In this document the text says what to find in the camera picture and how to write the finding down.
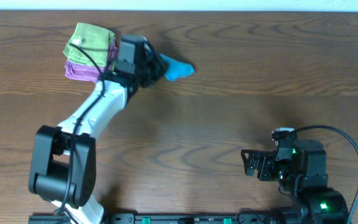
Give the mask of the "blue microfiber cloth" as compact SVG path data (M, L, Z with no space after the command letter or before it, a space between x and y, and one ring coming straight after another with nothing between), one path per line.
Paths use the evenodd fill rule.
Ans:
M170 82L175 82L179 78L186 78L195 73L195 69L189 63L180 62L166 55L160 54L164 62L168 63L165 78Z

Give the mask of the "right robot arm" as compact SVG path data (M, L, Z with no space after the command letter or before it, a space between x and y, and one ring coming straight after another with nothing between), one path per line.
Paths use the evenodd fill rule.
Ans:
M326 152L315 140L281 140L276 151L243 149L244 172L257 172L260 181L276 181L288 192L291 207L271 211L264 223L346 223L347 204L341 193L328 187Z

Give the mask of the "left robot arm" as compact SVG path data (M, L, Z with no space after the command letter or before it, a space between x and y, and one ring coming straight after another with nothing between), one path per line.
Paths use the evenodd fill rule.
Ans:
M57 126L35 134L29 191L56 206L53 215L29 216L29 223L102 223L104 207L93 196L96 141L138 88L168 76L172 60L144 44L121 47L85 102Z

